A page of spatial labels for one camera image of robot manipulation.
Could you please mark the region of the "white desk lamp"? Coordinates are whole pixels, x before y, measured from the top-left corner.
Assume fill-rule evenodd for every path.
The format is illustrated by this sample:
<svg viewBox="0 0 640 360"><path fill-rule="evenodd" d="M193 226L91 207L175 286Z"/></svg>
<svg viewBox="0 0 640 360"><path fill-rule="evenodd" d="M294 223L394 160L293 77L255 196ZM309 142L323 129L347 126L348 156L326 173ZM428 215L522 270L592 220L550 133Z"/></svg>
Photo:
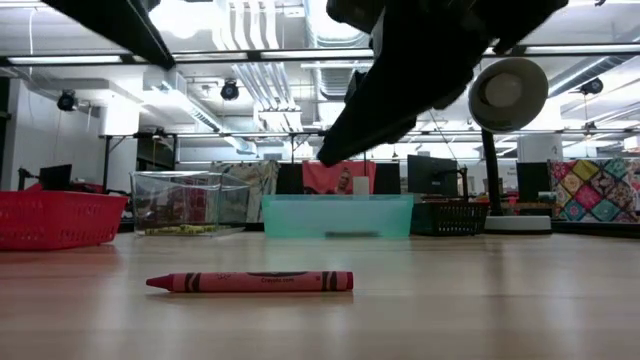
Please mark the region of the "white desk lamp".
<svg viewBox="0 0 640 360"><path fill-rule="evenodd" d="M535 62L508 58L493 63L473 82L468 108L481 127L488 180L490 209L484 231L488 234L549 234L548 216L508 216L501 207L499 171L494 136L524 128L542 111L548 95L548 81Z"/></svg>

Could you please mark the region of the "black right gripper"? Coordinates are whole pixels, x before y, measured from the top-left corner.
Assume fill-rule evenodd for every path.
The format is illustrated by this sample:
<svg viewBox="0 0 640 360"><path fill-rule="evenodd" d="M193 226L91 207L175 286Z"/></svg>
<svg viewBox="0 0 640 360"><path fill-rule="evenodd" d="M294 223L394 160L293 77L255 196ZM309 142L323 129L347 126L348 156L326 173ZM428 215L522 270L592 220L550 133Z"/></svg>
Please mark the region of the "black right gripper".
<svg viewBox="0 0 640 360"><path fill-rule="evenodd" d="M333 166L415 127L417 116L457 100L492 38L473 0L386 0L371 70L355 70L345 108L317 159Z"/></svg>

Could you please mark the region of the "black fabric panel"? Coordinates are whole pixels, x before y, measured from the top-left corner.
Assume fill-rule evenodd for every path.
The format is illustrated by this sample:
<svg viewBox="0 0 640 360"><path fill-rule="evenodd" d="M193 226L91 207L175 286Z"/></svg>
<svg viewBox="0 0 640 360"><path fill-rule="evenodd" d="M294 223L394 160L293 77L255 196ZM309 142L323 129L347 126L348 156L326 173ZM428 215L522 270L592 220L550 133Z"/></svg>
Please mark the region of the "black fabric panel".
<svg viewBox="0 0 640 360"><path fill-rule="evenodd" d="M280 163L276 181L277 195L303 194L303 171L300 163Z"/></svg>

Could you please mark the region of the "clear plastic bin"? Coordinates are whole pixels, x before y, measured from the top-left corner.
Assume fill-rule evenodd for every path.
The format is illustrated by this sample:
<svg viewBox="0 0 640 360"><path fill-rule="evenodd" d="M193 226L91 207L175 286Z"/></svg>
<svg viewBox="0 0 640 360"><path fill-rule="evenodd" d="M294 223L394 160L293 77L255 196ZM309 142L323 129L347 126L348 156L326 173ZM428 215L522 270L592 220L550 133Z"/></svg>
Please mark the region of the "clear plastic bin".
<svg viewBox="0 0 640 360"><path fill-rule="evenodd" d="M139 171L130 174L134 229L215 225L218 236L240 231L246 223L249 185L229 174L211 171Z"/></svg>

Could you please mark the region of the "red fabric panel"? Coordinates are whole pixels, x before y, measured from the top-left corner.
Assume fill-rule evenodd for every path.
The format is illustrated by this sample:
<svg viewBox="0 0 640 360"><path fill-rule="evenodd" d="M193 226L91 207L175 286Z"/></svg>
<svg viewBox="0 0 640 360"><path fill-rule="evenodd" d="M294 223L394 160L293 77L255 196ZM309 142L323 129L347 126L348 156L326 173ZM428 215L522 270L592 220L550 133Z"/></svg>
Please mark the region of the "red fabric panel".
<svg viewBox="0 0 640 360"><path fill-rule="evenodd" d="M302 164L304 190L310 194L337 195L331 191L338 182L341 171L348 168L353 178L368 176L370 194L374 192L376 164L371 161L342 161L337 165L326 167L320 162L305 161Z"/></svg>

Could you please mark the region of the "black beam with light strips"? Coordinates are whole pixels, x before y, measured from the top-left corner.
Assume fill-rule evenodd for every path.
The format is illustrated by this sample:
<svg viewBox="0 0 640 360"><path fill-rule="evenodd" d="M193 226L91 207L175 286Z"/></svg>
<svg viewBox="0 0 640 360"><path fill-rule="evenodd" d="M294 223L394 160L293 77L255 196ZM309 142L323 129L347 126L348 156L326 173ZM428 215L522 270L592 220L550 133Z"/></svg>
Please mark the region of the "black beam with light strips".
<svg viewBox="0 0 640 360"><path fill-rule="evenodd" d="M570 56L638 56L639 43L518 45L504 54L506 57L570 57ZM178 52L173 55L178 64L226 64L244 62L308 62L371 60L368 48L313 48L278 50L234 50L215 52ZM0 56L0 67L63 67L147 65L149 62L133 54L88 55L23 55Z"/></svg>

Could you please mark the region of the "black background rig frame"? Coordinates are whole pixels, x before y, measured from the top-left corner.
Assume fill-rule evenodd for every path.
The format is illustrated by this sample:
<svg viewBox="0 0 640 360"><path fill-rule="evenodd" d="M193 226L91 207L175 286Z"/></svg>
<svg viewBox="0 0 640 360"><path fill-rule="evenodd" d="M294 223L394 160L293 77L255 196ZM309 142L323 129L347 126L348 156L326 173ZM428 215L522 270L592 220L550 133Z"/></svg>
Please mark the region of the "black background rig frame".
<svg viewBox="0 0 640 360"><path fill-rule="evenodd" d="M289 161L294 163L296 160L301 160L302 156L295 154L297 149L304 142L316 142L318 143L327 131L303 131L303 132L212 132L212 133L164 133L160 132L137 132L130 135L99 135L99 138L109 141L115 141L118 139L151 139L151 140L163 140L170 139L173 142L175 164L180 163L177 153L180 147L180 142L186 140L187 142L193 142L195 140L202 140L205 142L205 147L210 147L210 142L224 141L230 146L234 147L236 152L245 155L257 155L258 150L253 149L255 145L259 147L262 143L275 143L281 142L289 143L290 156ZM630 137L632 135L640 135L640 126L621 128L621 129L557 129L557 130L520 130L510 134L493 134L493 138L497 138L495 143L496 147L503 147L503 143L515 142L517 139L527 136L547 136L547 135L559 135L560 140L565 138L577 140L581 137L582 140L586 140L590 137L592 140L596 138L607 137ZM464 130L464 131L445 131L441 129L429 130L429 131L409 131L399 140L400 144L412 144L416 143L418 146L424 144L436 144L441 143L447 146L455 143L477 143L480 147L482 137L482 131L480 130Z"/></svg>

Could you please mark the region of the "teal plastic bin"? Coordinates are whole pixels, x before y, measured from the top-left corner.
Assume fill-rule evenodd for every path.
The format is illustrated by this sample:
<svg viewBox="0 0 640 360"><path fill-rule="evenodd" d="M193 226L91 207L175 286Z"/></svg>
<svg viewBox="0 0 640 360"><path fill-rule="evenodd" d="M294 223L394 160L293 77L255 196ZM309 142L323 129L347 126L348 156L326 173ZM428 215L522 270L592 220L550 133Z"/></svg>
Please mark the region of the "teal plastic bin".
<svg viewBox="0 0 640 360"><path fill-rule="evenodd" d="M269 238L382 237L410 234L410 195L265 195Z"/></svg>

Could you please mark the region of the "pale floral cloth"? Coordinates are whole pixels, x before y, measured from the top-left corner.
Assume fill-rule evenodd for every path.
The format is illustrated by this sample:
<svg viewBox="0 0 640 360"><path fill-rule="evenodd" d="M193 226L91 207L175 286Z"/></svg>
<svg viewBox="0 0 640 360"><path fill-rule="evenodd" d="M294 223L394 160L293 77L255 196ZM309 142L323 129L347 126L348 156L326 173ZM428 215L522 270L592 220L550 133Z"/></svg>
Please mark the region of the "pale floral cloth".
<svg viewBox="0 0 640 360"><path fill-rule="evenodd" d="M227 173L249 185L249 200L246 223L260 223L262 218L262 197L276 193L280 164L276 161L248 163L213 163L210 170Z"/></svg>

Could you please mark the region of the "person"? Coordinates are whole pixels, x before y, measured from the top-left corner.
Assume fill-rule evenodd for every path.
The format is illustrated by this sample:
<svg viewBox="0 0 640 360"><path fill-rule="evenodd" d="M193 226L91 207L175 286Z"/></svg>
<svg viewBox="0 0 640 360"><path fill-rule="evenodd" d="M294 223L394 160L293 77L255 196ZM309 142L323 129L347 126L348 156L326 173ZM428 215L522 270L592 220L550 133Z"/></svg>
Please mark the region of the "person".
<svg viewBox="0 0 640 360"><path fill-rule="evenodd" d="M348 168L344 168L338 178L337 185L331 191L332 194L350 195L352 191L352 174Z"/></svg>

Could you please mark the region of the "colourful patchwork quilt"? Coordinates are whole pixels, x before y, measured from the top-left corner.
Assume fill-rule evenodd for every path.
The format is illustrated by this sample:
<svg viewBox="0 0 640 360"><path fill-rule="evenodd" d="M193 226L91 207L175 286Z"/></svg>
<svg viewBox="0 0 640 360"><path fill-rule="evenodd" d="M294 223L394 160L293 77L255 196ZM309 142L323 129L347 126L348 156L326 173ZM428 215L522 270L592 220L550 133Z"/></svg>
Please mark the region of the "colourful patchwork quilt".
<svg viewBox="0 0 640 360"><path fill-rule="evenodd" d="M558 219L640 223L640 160L548 161L547 169Z"/></svg>

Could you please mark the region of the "black plastic basket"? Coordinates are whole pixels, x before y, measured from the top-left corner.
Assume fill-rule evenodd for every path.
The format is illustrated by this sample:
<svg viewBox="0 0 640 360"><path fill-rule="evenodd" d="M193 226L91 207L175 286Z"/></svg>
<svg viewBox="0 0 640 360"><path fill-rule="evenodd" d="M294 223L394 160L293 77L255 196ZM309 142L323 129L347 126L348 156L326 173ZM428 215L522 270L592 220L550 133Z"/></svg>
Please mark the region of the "black plastic basket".
<svg viewBox="0 0 640 360"><path fill-rule="evenodd" d="M421 236L474 236L484 231L489 206L472 202L415 204L410 233Z"/></svg>

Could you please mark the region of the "red plastic basket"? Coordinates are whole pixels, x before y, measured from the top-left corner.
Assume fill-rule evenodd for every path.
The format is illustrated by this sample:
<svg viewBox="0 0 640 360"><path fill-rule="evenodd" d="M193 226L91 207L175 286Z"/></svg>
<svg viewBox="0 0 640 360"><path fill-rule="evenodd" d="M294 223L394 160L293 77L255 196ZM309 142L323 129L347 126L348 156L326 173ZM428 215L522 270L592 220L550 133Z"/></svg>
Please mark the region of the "red plastic basket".
<svg viewBox="0 0 640 360"><path fill-rule="evenodd" d="M110 242L128 199L82 192L0 192L0 250L44 251Z"/></svg>

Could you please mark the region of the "red crayon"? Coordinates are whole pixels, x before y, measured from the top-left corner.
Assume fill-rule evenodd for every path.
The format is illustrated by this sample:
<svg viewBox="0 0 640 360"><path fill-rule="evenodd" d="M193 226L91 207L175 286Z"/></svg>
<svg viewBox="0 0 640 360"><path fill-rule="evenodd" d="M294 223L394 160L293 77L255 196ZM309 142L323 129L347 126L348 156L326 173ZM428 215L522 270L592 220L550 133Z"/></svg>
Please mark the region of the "red crayon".
<svg viewBox="0 0 640 360"><path fill-rule="evenodd" d="M354 287L349 271L189 272L146 280L153 288L177 293L345 292Z"/></svg>

